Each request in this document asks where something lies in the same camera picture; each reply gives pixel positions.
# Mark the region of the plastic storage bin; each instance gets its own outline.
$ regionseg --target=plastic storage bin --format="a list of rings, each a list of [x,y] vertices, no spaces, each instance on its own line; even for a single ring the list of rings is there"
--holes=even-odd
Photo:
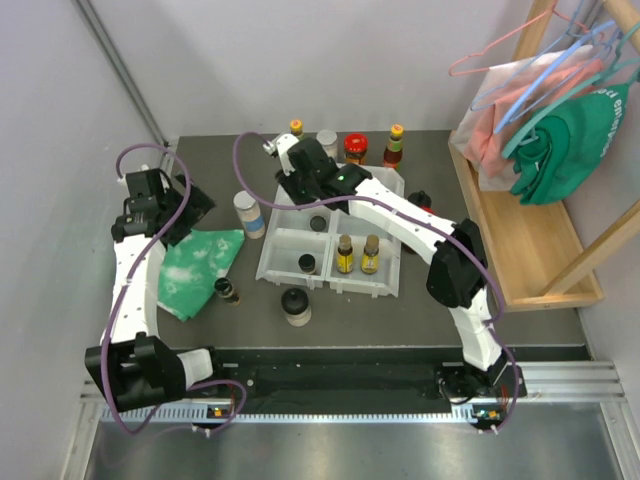
[[[369,167],[375,178],[397,195],[404,196],[404,179],[390,168]],[[287,194],[278,187],[275,203],[292,205]],[[327,231],[314,232],[311,219],[321,215],[327,220]],[[336,269],[338,238],[351,236],[355,266],[351,273],[342,274]],[[367,235],[380,237],[378,271],[372,275],[360,269],[362,250]],[[307,275],[300,270],[298,259],[310,253],[316,259],[316,272]],[[337,293],[367,293],[373,298],[384,295],[398,296],[400,282],[400,241],[381,228],[354,218],[342,211],[331,211],[324,206],[306,210],[273,210],[262,247],[256,279],[265,279],[276,285],[306,286],[313,290],[324,282]]]

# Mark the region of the bottle cap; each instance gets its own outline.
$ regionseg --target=bottle cap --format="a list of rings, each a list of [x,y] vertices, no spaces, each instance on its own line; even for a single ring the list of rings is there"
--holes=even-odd
[[[364,244],[364,249],[368,252],[376,252],[380,247],[380,239],[377,235],[369,235],[367,237],[367,243]]]
[[[350,133],[344,139],[344,150],[350,153],[362,153],[367,150],[369,141],[361,133]]]
[[[300,315],[309,308],[309,297],[300,288],[290,288],[280,297],[280,303],[285,313],[289,315]]]
[[[323,147],[329,147],[338,141],[338,134],[333,130],[320,130],[316,135],[316,140]]]
[[[251,210],[256,204],[256,199],[245,190],[241,190],[233,197],[233,206],[238,210]]]
[[[316,259],[310,253],[305,253],[298,259],[298,266],[304,273],[311,273],[316,269]]]
[[[340,235],[338,240],[338,248],[342,250],[348,250],[351,248],[351,237],[349,235]]]
[[[213,284],[213,288],[220,294],[227,294],[231,292],[233,285],[231,285],[231,281],[228,278],[220,277],[216,280],[216,283]]]
[[[391,135],[401,137],[404,134],[404,127],[398,123],[391,126]]]
[[[431,197],[429,197],[429,195],[427,195],[424,190],[411,193],[407,197],[407,200],[420,208],[431,208]]]
[[[315,217],[311,218],[309,226],[314,232],[324,232],[325,228],[327,228],[327,221],[324,217],[316,215]]]
[[[302,123],[302,120],[298,118],[294,118],[293,120],[291,120],[291,122],[289,122],[289,128],[291,129],[291,133],[301,133],[303,127],[304,127],[304,124]]]

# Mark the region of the gray table surface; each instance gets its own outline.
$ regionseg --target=gray table surface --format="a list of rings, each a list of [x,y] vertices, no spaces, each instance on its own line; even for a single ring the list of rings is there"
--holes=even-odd
[[[512,423],[488,438],[467,425],[236,424],[207,441],[188,426],[162,434],[167,427],[129,437],[101,423],[85,479],[623,478],[593,404],[518,404]],[[117,468],[102,461],[127,455]]]
[[[381,165],[387,134],[366,133],[369,165]],[[442,217],[462,220],[467,210],[449,156],[446,131],[407,132],[399,173],[406,194],[425,190]],[[232,199],[241,187],[231,164],[235,136],[184,137],[178,154],[195,183],[217,203],[198,225],[201,230],[240,228]],[[241,147],[242,172],[257,193],[273,200],[273,179],[279,162],[268,157],[257,138]],[[265,222],[270,210],[262,208]],[[172,347],[314,347],[314,346],[457,346],[460,338],[448,310],[426,292],[427,265],[409,260],[403,252],[398,298],[356,293],[339,295],[328,285],[309,292],[313,318],[303,328],[284,319],[280,295],[286,286],[255,280],[264,237],[245,240],[229,278],[242,295],[237,307],[212,298],[199,314],[185,323],[159,310],[162,339]],[[497,326],[512,345],[584,344],[579,318],[572,309],[507,314]]]

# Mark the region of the green cloth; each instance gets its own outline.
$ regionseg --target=green cloth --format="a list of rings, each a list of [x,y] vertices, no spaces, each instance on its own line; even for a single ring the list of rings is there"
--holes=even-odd
[[[511,193],[522,195],[522,205],[566,198],[600,165],[624,118],[628,93],[627,83],[601,88],[563,102],[536,123],[536,140],[513,154],[521,176]]]
[[[183,322],[193,317],[211,298],[213,284],[227,274],[243,242],[243,230],[192,230],[169,246],[160,269],[158,305]]]

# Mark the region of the jar with red lid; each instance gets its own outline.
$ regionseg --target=jar with red lid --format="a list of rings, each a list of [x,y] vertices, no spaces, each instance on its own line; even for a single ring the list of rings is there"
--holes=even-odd
[[[369,141],[361,133],[350,133],[344,138],[344,161],[364,165]]]

